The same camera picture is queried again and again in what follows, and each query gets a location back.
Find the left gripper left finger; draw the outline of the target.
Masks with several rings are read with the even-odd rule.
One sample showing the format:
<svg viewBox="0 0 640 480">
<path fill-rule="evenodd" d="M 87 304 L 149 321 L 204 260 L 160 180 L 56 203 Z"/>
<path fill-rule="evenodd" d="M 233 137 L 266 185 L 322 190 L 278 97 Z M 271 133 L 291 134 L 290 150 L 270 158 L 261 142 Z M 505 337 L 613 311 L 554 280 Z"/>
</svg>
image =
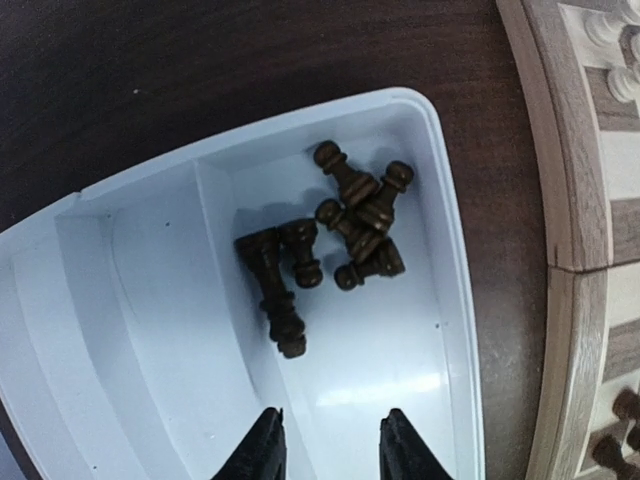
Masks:
<svg viewBox="0 0 640 480">
<path fill-rule="evenodd" d="M 265 409 L 214 480 L 285 480 L 287 447 L 282 409 Z"/>
</svg>

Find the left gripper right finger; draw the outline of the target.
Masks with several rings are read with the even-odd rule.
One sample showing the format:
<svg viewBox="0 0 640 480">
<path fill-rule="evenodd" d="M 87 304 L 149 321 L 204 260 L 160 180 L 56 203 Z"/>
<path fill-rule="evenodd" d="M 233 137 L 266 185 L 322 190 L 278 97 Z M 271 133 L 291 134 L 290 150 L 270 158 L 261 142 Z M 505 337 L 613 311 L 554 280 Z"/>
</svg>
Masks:
<svg viewBox="0 0 640 480">
<path fill-rule="evenodd" d="M 398 408 L 381 420 L 379 470 L 382 480 L 450 480 L 409 419 Z"/>
</svg>

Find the white plastic divided tray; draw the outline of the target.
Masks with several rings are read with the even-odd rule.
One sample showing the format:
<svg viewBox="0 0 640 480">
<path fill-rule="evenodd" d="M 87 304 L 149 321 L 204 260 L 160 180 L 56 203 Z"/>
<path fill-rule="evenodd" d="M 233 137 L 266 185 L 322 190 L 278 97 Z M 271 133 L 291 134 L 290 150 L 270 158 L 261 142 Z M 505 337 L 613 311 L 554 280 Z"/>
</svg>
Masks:
<svg viewBox="0 0 640 480">
<path fill-rule="evenodd" d="M 237 238 L 334 193 L 336 142 L 413 167 L 390 231 L 406 270 L 296 293 L 304 355 L 270 340 Z M 70 194 L 1 235 L 1 400 L 44 479 L 208 479 L 267 408 L 291 479 L 375 479 L 404 412 L 446 472 L 485 475 L 473 299 L 440 119 L 408 88 L 271 117 Z"/>
</svg>

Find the dark chess piece corner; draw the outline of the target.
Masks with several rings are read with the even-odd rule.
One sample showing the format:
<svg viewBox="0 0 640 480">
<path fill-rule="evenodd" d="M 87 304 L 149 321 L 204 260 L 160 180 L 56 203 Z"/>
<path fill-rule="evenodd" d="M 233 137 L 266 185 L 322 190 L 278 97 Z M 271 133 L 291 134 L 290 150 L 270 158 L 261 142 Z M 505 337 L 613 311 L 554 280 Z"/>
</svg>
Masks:
<svg viewBox="0 0 640 480">
<path fill-rule="evenodd" d="M 638 480 L 639 468 L 627 462 L 621 444 L 611 435 L 602 437 L 592 450 L 595 463 L 612 471 L 617 480 Z"/>
</svg>

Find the wooden chess board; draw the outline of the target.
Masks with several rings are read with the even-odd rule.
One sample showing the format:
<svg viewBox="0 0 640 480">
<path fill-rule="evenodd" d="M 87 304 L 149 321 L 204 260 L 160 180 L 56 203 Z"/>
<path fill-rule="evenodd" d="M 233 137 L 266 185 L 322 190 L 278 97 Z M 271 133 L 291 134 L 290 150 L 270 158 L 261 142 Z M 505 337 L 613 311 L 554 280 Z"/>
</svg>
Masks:
<svg viewBox="0 0 640 480">
<path fill-rule="evenodd" d="M 639 394 L 639 98 L 607 86 L 584 29 L 616 1 L 498 5 L 529 113 L 545 217 L 548 308 L 527 477 L 611 479 L 592 450 L 613 436 L 639 463 L 639 430 L 612 412 Z"/>
</svg>

